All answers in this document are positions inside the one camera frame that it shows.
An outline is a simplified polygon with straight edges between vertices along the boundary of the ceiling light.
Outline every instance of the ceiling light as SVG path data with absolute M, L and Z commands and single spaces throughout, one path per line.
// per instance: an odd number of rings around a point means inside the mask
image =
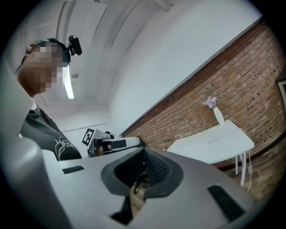
M 63 68 L 63 84 L 67 92 L 68 99 L 74 99 L 73 91 L 72 91 L 72 83 L 70 77 L 70 65 Z

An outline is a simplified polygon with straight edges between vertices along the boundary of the table leg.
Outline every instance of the table leg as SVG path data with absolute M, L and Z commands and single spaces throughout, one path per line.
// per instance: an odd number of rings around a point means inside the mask
M 238 174 L 237 156 L 236 156 L 236 175 Z
M 246 152 L 242 154 L 242 170 L 241 170 L 241 180 L 240 180 L 240 186 L 242 187 L 244 185 L 245 172 L 246 172 Z

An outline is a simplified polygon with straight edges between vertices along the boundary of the tabletop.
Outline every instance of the tabletop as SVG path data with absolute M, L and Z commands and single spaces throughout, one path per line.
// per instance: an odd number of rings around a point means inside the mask
M 208 164 L 224 161 L 252 149 L 254 143 L 230 120 L 195 135 L 176 140 L 167 150 Z

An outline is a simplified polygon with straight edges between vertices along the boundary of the fluorescent light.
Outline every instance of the fluorescent light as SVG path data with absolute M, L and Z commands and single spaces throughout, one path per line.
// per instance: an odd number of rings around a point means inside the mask
M 67 92 L 68 99 L 74 99 L 73 91 L 72 91 L 72 83 L 70 77 L 70 66 L 63 68 L 63 84 Z

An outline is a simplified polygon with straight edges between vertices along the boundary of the vase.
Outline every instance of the vase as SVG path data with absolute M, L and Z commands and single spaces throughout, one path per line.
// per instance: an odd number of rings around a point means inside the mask
M 224 126 L 223 114 L 220 112 L 219 108 L 217 108 L 217 107 L 214 108 L 214 114 L 215 114 L 215 117 L 216 117 L 217 121 L 219 122 L 219 124 L 221 126 Z

